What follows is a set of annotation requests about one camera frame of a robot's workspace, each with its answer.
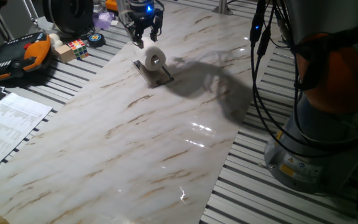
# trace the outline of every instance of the white marble surface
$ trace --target white marble surface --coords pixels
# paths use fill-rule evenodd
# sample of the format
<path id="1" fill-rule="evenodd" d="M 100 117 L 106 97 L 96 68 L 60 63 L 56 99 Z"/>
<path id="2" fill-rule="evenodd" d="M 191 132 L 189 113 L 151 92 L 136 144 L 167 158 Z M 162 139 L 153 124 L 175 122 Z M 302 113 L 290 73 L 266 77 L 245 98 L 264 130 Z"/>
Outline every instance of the white marble surface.
<path id="1" fill-rule="evenodd" d="M 175 81 L 148 88 L 127 44 L 0 172 L 11 224 L 198 223 L 250 103 L 250 19 L 166 9 Z"/>

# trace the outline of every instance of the white tape roll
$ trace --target white tape roll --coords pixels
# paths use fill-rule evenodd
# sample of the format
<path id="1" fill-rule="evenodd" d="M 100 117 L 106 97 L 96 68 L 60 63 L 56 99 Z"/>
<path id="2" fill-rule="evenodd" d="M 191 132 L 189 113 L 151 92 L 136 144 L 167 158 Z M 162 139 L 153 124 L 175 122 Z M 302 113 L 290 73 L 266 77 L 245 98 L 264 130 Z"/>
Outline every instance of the white tape roll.
<path id="1" fill-rule="evenodd" d="M 164 52 L 155 46 L 150 39 L 144 39 L 144 48 L 140 49 L 140 62 L 149 71 L 157 71 L 161 68 L 167 60 Z"/>

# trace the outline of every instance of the rubik's cube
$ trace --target rubik's cube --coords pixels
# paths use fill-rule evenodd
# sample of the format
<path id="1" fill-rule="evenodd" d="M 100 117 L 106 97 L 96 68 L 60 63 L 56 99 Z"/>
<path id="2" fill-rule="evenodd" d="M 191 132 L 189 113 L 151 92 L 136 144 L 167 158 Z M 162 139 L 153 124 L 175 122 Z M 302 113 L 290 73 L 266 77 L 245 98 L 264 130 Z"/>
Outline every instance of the rubik's cube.
<path id="1" fill-rule="evenodd" d="M 81 60 L 89 56 L 86 46 L 82 40 L 75 40 L 68 44 L 68 46 L 73 50 L 75 58 Z"/>

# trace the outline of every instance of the small box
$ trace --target small box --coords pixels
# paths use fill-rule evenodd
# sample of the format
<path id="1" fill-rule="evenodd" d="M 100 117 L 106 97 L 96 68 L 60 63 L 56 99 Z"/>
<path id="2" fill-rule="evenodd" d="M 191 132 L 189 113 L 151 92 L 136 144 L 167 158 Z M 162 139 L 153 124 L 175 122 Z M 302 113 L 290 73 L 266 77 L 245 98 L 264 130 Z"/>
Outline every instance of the small box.
<path id="1" fill-rule="evenodd" d="M 67 63 L 75 59 L 73 50 L 67 45 L 63 45 L 59 47 L 58 49 L 56 49 L 56 52 L 57 52 L 57 57 L 63 63 Z"/>

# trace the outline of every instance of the hockey puck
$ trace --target hockey puck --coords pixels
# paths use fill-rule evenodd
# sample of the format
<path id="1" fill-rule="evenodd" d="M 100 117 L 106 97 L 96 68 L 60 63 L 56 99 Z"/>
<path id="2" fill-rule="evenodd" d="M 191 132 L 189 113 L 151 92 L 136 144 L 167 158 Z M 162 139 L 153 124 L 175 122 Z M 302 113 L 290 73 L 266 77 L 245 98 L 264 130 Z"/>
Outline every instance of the hockey puck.
<path id="1" fill-rule="evenodd" d="M 92 34 L 88 37 L 88 43 L 90 47 L 101 47 L 106 43 L 102 34 Z"/>

